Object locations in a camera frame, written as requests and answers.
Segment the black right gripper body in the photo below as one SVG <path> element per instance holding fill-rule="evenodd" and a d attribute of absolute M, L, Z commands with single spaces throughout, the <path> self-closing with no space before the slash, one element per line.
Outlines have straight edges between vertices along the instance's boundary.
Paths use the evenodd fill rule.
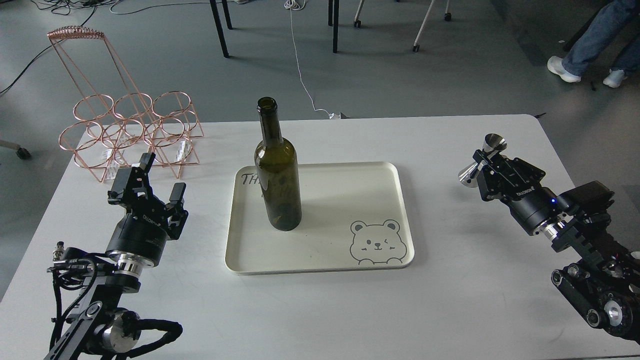
<path fill-rule="evenodd" d="M 499 156 L 491 158 L 490 174 L 493 176 L 494 164 Z M 564 212 L 560 209 L 557 196 L 541 185 L 546 173 L 530 164 L 530 185 L 528 186 L 496 186 L 495 195 L 481 195 L 484 202 L 499 200 L 510 210 L 510 215 L 530 236 L 545 234 L 555 236 L 566 227 Z"/>

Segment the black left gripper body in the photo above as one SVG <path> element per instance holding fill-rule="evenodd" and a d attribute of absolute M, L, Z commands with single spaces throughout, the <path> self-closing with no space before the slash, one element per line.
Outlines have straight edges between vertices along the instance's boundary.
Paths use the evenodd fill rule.
<path fill-rule="evenodd" d="M 164 203 L 153 194 L 148 173 L 139 167 L 117 171 L 107 202 L 125 209 L 105 250 L 116 260 L 128 256 L 144 267 L 160 263 L 168 240 L 178 240 L 189 212 L 183 204 Z"/>

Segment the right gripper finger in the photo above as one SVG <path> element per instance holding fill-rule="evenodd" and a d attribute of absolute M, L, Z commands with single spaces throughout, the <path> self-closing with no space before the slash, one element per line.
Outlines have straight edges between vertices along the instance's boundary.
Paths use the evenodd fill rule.
<path fill-rule="evenodd" d="M 493 175 L 490 173 L 491 165 L 493 164 L 492 158 L 496 155 L 496 151 L 484 152 L 482 150 L 476 150 L 473 154 L 473 159 L 478 164 L 478 170 L 476 175 L 478 191 L 481 196 L 495 196 L 496 189 L 494 187 Z"/>
<path fill-rule="evenodd" d="M 531 184 L 530 164 L 521 158 L 510 159 L 499 155 L 493 168 L 496 187 L 525 187 Z"/>

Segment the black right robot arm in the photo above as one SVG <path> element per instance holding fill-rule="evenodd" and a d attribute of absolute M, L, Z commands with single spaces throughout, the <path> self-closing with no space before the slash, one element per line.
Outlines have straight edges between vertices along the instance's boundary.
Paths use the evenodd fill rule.
<path fill-rule="evenodd" d="M 559 253 L 579 260 L 554 269 L 551 282 L 592 328 L 639 341 L 639 260 L 608 233 L 613 191 L 599 181 L 554 194 L 546 173 L 520 158 L 476 150 L 476 166 L 462 184 L 476 182 L 483 201 L 494 199 L 530 236 L 544 235 Z"/>

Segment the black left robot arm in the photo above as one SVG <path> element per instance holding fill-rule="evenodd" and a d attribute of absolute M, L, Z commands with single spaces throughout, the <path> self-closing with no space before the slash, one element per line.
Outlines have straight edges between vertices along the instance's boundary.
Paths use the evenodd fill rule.
<path fill-rule="evenodd" d="M 123 294 L 139 291 L 142 270 L 158 266 L 169 240 L 185 227 L 186 184 L 174 184 L 169 202 L 153 194 L 149 171 L 155 154 L 144 153 L 133 166 L 117 171 L 107 192 L 111 205 L 125 209 L 102 253 L 66 247 L 53 252 L 54 328 L 48 360 L 76 360 L 80 354 L 126 360 L 176 341 L 183 326 L 164 319 L 142 319 L 119 306 Z"/>

